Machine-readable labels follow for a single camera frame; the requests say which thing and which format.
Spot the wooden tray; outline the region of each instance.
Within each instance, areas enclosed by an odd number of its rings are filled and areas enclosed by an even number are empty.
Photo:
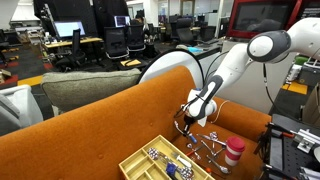
[[[183,154],[179,149],[173,146],[168,140],[166,140],[161,135],[153,139],[151,142],[143,146],[141,149],[139,149],[137,152],[135,152],[119,164],[119,167],[125,179],[170,180],[170,177],[166,173],[166,164],[161,160],[153,160],[148,154],[148,150],[150,148],[155,148],[159,152],[162,152],[180,168],[183,167],[183,164],[176,160],[171,155],[171,153],[176,152],[182,158],[188,160],[192,164],[194,180],[214,180],[212,176],[206,173],[202,168],[200,168],[196,163],[190,160],[185,154]],[[179,180],[182,180],[182,177],[178,172],[175,173],[175,177]]]

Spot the pink container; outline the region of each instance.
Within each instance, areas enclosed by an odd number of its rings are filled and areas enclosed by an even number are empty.
[[[225,161],[230,166],[237,165],[242,152],[245,149],[244,141],[236,136],[227,139]]]

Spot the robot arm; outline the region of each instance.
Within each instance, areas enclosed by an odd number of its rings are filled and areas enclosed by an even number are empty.
[[[186,115],[200,120],[215,112],[212,98],[235,83],[254,61],[277,63],[290,52],[320,58],[320,18],[305,18],[286,31],[271,31],[255,36],[248,44],[237,44],[227,54],[216,73],[200,92],[191,91]]]

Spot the gray couch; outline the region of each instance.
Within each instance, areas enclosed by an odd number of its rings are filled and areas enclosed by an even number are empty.
[[[116,94],[136,84],[138,69],[114,72],[49,72],[41,88],[59,112],[66,112]]]

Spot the orange couch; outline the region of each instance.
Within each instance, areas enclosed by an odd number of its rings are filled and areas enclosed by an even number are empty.
[[[183,117],[173,116],[192,88],[189,71],[177,67],[106,99],[2,136],[0,179],[122,179],[118,164],[159,134],[186,153],[189,141],[173,123],[178,120],[182,126]],[[223,101],[215,100],[218,105]],[[253,179],[262,164],[253,154],[256,139],[270,120],[269,115],[229,102],[221,108],[215,124],[207,123],[204,128],[194,124],[191,131],[215,131],[220,140],[241,137],[246,150],[232,174],[224,177]],[[226,165],[224,152],[217,161]]]

